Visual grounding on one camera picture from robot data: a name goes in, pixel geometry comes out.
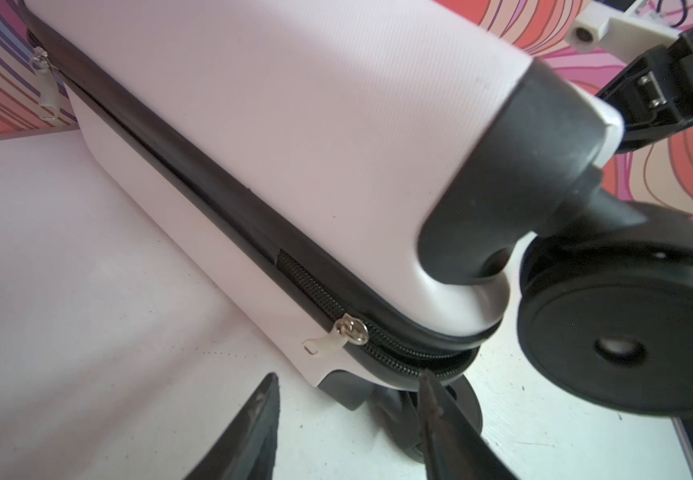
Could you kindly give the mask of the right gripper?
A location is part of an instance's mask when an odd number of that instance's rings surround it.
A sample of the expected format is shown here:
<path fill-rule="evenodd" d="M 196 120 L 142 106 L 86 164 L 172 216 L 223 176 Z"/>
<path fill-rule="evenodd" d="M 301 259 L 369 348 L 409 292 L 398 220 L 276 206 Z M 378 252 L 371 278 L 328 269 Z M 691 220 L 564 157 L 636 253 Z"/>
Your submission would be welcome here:
<path fill-rule="evenodd" d="M 622 116 L 629 153 L 693 127 L 693 28 L 633 60 L 597 97 Z"/>

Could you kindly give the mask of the black suitcase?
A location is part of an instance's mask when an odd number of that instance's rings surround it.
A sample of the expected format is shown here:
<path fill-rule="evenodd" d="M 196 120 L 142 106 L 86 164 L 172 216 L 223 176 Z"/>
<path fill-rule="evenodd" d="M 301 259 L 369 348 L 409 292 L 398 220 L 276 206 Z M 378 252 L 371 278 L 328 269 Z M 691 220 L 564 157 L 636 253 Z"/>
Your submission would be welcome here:
<path fill-rule="evenodd" d="M 314 386 L 421 461 L 518 290 L 532 366 L 693 418 L 693 221 L 602 186 L 624 124 L 434 1 L 23 1 L 34 62 L 139 206 Z"/>

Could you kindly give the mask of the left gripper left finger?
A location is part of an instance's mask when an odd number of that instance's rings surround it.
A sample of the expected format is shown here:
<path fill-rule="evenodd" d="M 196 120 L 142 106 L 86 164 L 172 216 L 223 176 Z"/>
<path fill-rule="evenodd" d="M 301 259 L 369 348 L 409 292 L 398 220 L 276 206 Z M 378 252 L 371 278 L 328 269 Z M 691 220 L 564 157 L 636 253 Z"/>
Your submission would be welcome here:
<path fill-rule="evenodd" d="M 186 475 L 192 479 L 272 479 L 280 425 L 280 382 L 262 379 L 208 453 Z"/>

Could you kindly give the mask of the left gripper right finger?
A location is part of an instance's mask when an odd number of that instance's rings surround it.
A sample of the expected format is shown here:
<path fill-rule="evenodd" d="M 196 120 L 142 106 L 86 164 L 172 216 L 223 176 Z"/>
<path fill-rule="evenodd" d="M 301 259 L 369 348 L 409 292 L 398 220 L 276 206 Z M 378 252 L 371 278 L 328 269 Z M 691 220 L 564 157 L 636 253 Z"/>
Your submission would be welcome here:
<path fill-rule="evenodd" d="M 417 413 L 428 479 L 516 480 L 482 438 L 481 407 L 465 378 L 445 386 L 422 372 Z"/>

